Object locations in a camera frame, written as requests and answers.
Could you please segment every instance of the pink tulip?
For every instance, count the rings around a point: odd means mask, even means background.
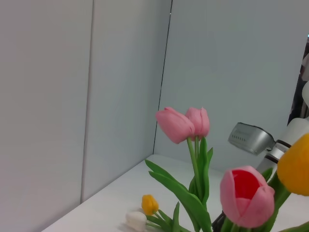
[[[190,107],[187,113],[185,113],[185,116],[190,119],[195,127],[195,133],[192,140],[194,140],[196,136],[201,139],[208,135],[210,124],[207,111],[204,108],[196,109]]]
[[[223,212],[235,224],[255,228],[274,213],[275,191],[253,167],[226,171],[220,184]]]
[[[183,114],[171,107],[164,108],[155,114],[162,131],[174,143],[179,144],[194,134],[193,123]]]

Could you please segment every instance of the bouquet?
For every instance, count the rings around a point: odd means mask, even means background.
[[[189,215],[195,232],[212,232],[207,211],[208,170],[213,149],[207,149],[210,122],[205,109],[189,108],[185,115],[168,107],[156,113],[157,122],[174,143],[187,141],[194,170],[189,188],[166,170],[146,160],[150,176],[172,191]],[[226,218],[221,232],[270,232],[278,211],[291,193],[309,196],[309,134],[301,137],[279,160],[277,171],[260,174],[251,166],[225,172],[220,183],[220,201]],[[172,217],[159,209],[152,195],[142,197],[141,212],[127,214],[128,226],[143,232],[146,226],[164,232],[189,232],[180,225],[179,206]],[[309,222],[283,232],[309,232]]]

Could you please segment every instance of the white wall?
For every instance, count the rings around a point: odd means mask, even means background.
[[[92,0],[0,1],[0,231],[80,202]]]
[[[286,127],[309,32],[309,1],[175,0],[160,108],[208,110],[212,167],[257,165],[227,141],[237,122],[278,138]],[[189,160],[158,128],[155,153]]]
[[[170,0],[96,0],[83,200],[152,154]]]

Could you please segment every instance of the tabletop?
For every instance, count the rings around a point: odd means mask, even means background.
[[[161,155],[151,155],[148,160],[166,169],[185,186],[189,186],[193,177],[192,164]],[[145,162],[139,163],[43,232],[133,232],[125,225],[126,213],[140,210],[141,198],[145,194],[152,194],[158,201],[159,208],[172,216],[177,198],[150,177],[148,171]],[[207,208],[212,221],[221,213],[219,185],[222,176],[223,173],[218,171],[209,172],[210,196]],[[272,231],[280,231],[308,221],[308,208],[309,198],[291,195],[282,206]],[[194,231],[182,206],[179,222],[183,227]]]

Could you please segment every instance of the tulip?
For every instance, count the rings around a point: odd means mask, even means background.
[[[196,109],[190,107],[185,116],[193,123],[195,127],[194,137],[198,136],[199,139],[201,139],[202,137],[206,137],[208,135],[210,123],[207,111],[204,108]]]
[[[274,189],[251,166],[226,171],[220,183],[224,213],[245,228],[259,227],[273,215],[274,194]]]
[[[144,232],[146,229],[147,218],[141,212],[129,212],[126,214],[127,226],[133,228],[137,232]]]
[[[303,135],[281,157],[277,174],[289,192],[309,196],[309,134]]]
[[[193,123],[185,115],[171,107],[158,111],[155,117],[162,131],[176,144],[194,135],[195,128]]]
[[[146,215],[155,214],[159,210],[159,204],[152,195],[144,195],[142,197],[141,207]]]

